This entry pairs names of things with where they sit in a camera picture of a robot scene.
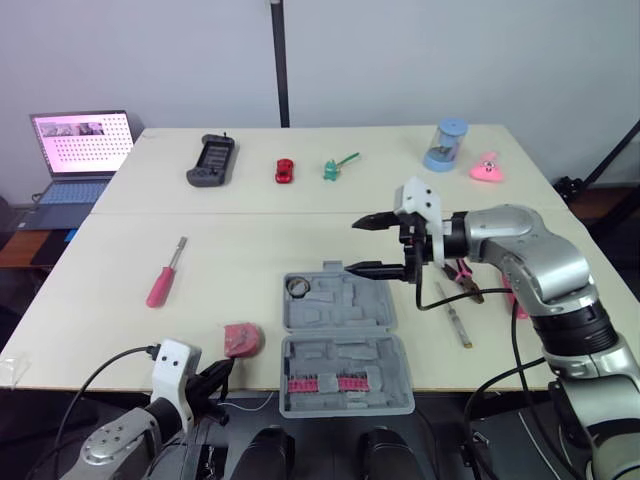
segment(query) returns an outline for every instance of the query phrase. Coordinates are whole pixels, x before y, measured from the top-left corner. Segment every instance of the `pliers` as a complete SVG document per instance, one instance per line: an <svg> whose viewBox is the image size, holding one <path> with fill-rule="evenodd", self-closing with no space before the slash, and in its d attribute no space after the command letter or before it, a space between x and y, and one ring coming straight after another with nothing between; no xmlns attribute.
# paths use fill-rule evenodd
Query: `pliers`
<svg viewBox="0 0 640 480"><path fill-rule="evenodd" d="M442 271L447 278L460 285L465 292L479 292L480 288L478 288L478 284L473 281L473 270L469 268L469 265L461 258L456 259L456 265L458 267L457 270L448 263L444 264ZM484 297L481 293L475 293L471 298L476 303L484 302Z"/></svg>

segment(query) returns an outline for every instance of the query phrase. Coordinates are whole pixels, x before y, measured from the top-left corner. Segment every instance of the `white table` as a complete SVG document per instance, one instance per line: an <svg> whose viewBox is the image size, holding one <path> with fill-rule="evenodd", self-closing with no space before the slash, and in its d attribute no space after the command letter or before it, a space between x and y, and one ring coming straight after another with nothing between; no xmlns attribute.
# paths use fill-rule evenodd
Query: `white table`
<svg viewBox="0 0 640 480"><path fill-rule="evenodd" d="M524 203L547 226L574 242L587 256L615 327L638 358L639 304L580 222L501 126L472 126L459 165L445 174L421 166L434 127L330 129L228 129L238 144L231 182L196 189L185 179L200 153L200 138L215 129L147 129L45 282L0 355L0 385L11 385L4 367L18 359L22 388L76 389L105 359L122 350L174 337L202 347L202 366L223 357L223 325L252 321L266 334L257 357L236 365L233 388L277 388L280 373L282 278L314 271L324 260L402 261L397 229L353 230L366 213L390 210L395 189L418 175L453 211ZM497 150L506 181L468 179L484 151ZM346 167L337 182L322 180L324 162L354 151L363 158ZM295 181L278 185L278 158L296 161ZM158 310L144 300L181 235L189 242L167 304ZM497 270L475 268L481 287L499 285ZM435 268L425 270L424 302L433 279L449 293L456 286ZM473 389L513 367L509 316L502 295L485 304L456 304L474 343L465 350L443 309L418 312L414 287L392 282L399 326L416 389ZM528 321L520 323L526 360L540 354ZM95 381L96 389L149 390L151 362L122 359ZM545 388L546 366L528 374ZM517 387L515 378L503 383Z"/></svg>
<svg viewBox="0 0 640 480"><path fill-rule="evenodd" d="M390 210L393 192L420 176L451 210L488 208L526 201L535 209L566 209L507 129L474 125L464 139L458 166L433 173L422 164L433 126L228 129L236 140L232 179L222 188L194 188L185 172L193 168L206 133L216 129L146 129L94 208L95 213L365 213ZM472 182L468 171L486 151L500 153L506 181ZM353 152L362 158L334 183L322 178L324 164ZM274 181L279 158L295 162L295 180Z"/></svg>
<svg viewBox="0 0 640 480"><path fill-rule="evenodd" d="M623 281L566 210L541 212L549 229L570 238L587 256L602 301L632 351L640 352L639 306ZM83 224L32 303L2 358L21 358L29 368L23 388L74 389L106 358L127 348L173 337L203 348L201 365L223 357L223 325L256 322L266 346L239 361L232 388L275 389L279 385L282 278L288 272L321 270L323 260L345 264L365 259L401 261L397 229L349 228L354 214L93 214ZM189 237L166 305L144 300L160 266L180 235ZM482 287L499 285L496 269L476 265ZM425 269L424 302L438 300L433 280L456 291L434 267ZM419 312L414 286L391 283L413 386L418 390L466 390L512 368L509 315L503 295L487 295L456 308L474 348L464 349L444 309ZM540 355L531 323L519 323L522 355ZM94 382L96 389L149 390L152 363L145 355L122 359ZM546 388L546 366L527 374L532 387ZM515 377L504 387L518 387Z"/></svg>

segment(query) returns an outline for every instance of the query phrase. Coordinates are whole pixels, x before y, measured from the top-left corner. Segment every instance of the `black pole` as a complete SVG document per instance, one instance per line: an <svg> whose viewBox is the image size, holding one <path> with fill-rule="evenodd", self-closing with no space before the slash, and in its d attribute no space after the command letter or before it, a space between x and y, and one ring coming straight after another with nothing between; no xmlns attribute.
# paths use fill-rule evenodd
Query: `black pole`
<svg viewBox="0 0 640 480"><path fill-rule="evenodd" d="M287 51L284 39L284 0L271 0L273 49L276 56L280 126L289 128L289 87L287 85Z"/></svg>
<svg viewBox="0 0 640 480"><path fill-rule="evenodd" d="M638 120L636 124L633 127L631 127L631 130L629 130L629 132L627 132L624 138L620 140L620 142L615 147L613 147L613 150L609 152L609 155L607 155L605 159L602 162L600 162L600 165L598 165L596 169L593 172L591 172L591 174L587 177L587 179L582 184L582 189L581 189L582 191L585 191L589 187L589 185L591 185L598 178L600 178L600 175L602 175L602 172L606 170L606 168L611 164L611 162L615 160L615 158L620 154L622 150L624 150L624 148L629 144L629 142L633 140L633 137L635 137L638 134L638 132L640 132L640 120Z"/></svg>

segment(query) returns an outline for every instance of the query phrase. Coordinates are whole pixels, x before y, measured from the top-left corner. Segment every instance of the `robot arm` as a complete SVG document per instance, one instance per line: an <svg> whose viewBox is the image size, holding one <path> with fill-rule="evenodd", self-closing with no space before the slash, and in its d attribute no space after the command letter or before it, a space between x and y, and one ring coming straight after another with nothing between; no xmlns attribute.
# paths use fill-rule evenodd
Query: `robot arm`
<svg viewBox="0 0 640 480"><path fill-rule="evenodd" d="M549 232L538 213L504 205L442 220L440 199L413 177L396 192L393 212L368 215L353 226L399 226L405 254L404 265L346 268L356 275L417 283L419 290L428 261L442 266L445 258L468 256L497 267L531 316L558 377L550 384L552 396L581 425L595 478L640 475L640 368L598 299L586 259ZM419 291L416 301L421 308Z"/></svg>
<svg viewBox="0 0 640 480"><path fill-rule="evenodd" d="M226 424L228 417L209 396L222 389L224 401L234 361L215 362L196 375L200 353L199 348L165 340L153 369L151 403L92 433L63 480L143 478L163 445L180 430L189 433L200 416L209 414Z"/></svg>

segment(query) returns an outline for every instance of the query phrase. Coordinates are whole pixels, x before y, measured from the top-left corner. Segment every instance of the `pink heart-shaped toy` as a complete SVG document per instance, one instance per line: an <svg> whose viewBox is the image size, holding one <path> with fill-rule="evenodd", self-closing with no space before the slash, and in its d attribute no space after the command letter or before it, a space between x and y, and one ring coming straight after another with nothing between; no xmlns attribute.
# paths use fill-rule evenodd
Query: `pink heart-shaped toy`
<svg viewBox="0 0 640 480"><path fill-rule="evenodd" d="M481 182L501 182L504 180L504 175L495 162L496 158L498 158L496 152L482 154L480 161L469 171L469 176Z"/></svg>

